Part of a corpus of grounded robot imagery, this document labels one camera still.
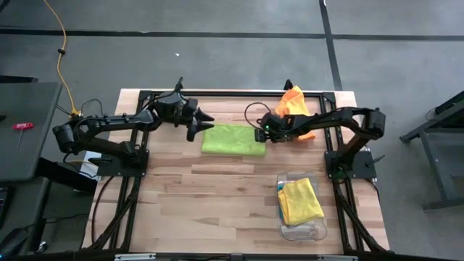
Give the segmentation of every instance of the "yellow cloth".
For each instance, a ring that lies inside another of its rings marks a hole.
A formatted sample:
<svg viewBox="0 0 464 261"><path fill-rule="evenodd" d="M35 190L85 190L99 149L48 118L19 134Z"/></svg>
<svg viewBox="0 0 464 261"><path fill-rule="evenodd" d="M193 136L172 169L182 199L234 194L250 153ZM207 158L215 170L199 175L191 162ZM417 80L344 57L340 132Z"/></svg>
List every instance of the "yellow cloth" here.
<svg viewBox="0 0 464 261"><path fill-rule="evenodd" d="M280 117L285 115L306 115L310 116L305 104L305 95L298 86L294 86L288 90L283 96L281 101L275 108L275 113ZM314 139L316 135L311 132L298 137L298 141L305 141L307 139Z"/></svg>
<svg viewBox="0 0 464 261"><path fill-rule="evenodd" d="M283 221L287 225L299 225L324 217L308 178L286 183L278 192L278 200L281 203Z"/></svg>

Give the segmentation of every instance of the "wooden table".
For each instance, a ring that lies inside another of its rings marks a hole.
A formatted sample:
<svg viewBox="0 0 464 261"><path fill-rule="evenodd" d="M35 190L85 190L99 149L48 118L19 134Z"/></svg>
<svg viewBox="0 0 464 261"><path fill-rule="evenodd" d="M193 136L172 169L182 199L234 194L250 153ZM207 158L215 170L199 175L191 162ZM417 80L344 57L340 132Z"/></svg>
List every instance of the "wooden table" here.
<svg viewBox="0 0 464 261"><path fill-rule="evenodd" d="M115 114L134 113L139 91L121 90ZM353 92L335 94L337 107L356 107ZM278 103L278 98L201 96L197 99L202 111L213 116L215 123L243 125L247 125L246 105L259 101L274 107ZM307 99L306 104L311 113L320 112L317 99ZM266 108L256 105L250 107L248 117L254 122L266 112ZM341 254L334 191L323 162L327 150L325 138L323 130L314 133L317 138L312 141L266 143L264 157L225 156L202 154L202 135L188 142L184 126L162 125L149 135L149 168L138 197L130 251ZM342 133L345 141L353 136L346 128L342 128ZM128 141L130 136L130 131L115 131L109 139L121 142ZM319 202L328 228L324 240L287 241L280 235L276 176L286 171L310 171L317 176ZM114 178L103 192L95 220L97 236L115 214L121 180ZM99 182L95 198L105 181L104 178ZM361 221L378 243L388 249L376 191L364 180L353 180L353 190ZM354 246L349 221L347 227ZM83 246L90 241L89 221Z"/></svg>

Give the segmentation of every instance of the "green cloth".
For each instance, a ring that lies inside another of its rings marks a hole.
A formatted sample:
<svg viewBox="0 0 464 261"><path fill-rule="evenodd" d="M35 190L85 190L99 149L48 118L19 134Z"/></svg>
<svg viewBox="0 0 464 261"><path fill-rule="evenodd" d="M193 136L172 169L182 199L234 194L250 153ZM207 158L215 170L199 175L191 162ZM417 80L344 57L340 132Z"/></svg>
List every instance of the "green cloth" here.
<svg viewBox="0 0 464 261"><path fill-rule="evenodd" d="M215 125L204 132L202 152L263 156L265 143L254 140L254 128L242 125Z"/></svg>

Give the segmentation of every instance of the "orange cloth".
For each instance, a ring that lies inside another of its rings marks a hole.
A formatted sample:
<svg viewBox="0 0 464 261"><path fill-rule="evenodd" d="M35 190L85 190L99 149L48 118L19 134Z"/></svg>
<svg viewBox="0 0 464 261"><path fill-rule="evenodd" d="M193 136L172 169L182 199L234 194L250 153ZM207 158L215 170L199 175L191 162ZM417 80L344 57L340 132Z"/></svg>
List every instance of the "orange cloth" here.
<svg viewBox="0 0 464 261"><path fill-rule="evenodd" d="M275 113L280 117L285 115L306 115L310 116L305 104L305 95L298 86L294 86L288 90L283 96L281 101L275 108ZM298 137L298 141L305 141L314 139L316 135L309 132Z"/></svg>

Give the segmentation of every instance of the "red tool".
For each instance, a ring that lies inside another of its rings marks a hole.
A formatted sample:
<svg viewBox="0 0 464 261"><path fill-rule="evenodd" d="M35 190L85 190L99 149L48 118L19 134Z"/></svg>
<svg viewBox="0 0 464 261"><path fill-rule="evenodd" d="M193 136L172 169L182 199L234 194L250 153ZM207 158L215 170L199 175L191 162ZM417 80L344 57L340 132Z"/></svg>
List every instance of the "red tool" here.
<svg viewBox="0 0 464 261"><path fill-rule="evenodd" d="M31 129L31 128L34 128L34 123L18 123L18 124L14 124L14 125L13 125L13 130L21 130L20 140L17 141L17 148L16 148L16 150L19 150L19 149L20 149L21 138L22 138L22 132L23 132L24 130L28 130L28 129Z"/></svg>

